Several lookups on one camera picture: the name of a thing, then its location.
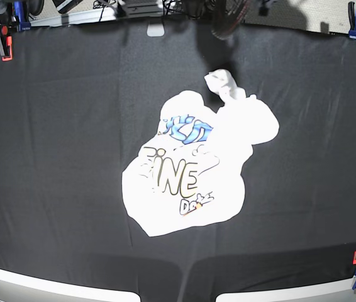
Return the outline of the left orange black clamp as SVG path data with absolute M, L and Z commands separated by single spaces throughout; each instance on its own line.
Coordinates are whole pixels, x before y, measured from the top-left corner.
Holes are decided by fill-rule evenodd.
M 13 40 L 6 25 L 0 25 L 0 56 L 3 62 L 13 59 Z

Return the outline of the left blue clamp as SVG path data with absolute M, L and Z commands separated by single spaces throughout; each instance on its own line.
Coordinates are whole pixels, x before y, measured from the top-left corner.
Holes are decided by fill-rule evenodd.
M 15 1 L 12 4 L 13 19 L 17 31 L 31 30 L 31 23 L 28 19 L 27 1 Z

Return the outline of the white printed t-shirt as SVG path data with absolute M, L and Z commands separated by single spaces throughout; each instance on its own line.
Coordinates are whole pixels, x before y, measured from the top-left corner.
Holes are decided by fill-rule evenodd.
M 245 199 L 244 163 L 254 145 L 279 132 L 272 110 L 228 70 L 209 72 L 204 80 L 222 107 L 213 111 L 195 91 L 168 99 L 155 135 L 122 173 L 126 211 L 150 237 L 237 215 Z

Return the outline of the black table cloth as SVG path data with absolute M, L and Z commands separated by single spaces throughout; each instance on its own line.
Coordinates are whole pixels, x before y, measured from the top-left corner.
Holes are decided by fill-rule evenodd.
M 356 42 L 200 21 L 45 28 L 0 58 L 0 269 L 142 301 L 350 279 L 356 251 Z M 122 173 L 163 104 L 225 69 L 279 122 L 253 146 L 245 199 L 227 221 L 150 237 L 124 206 Z

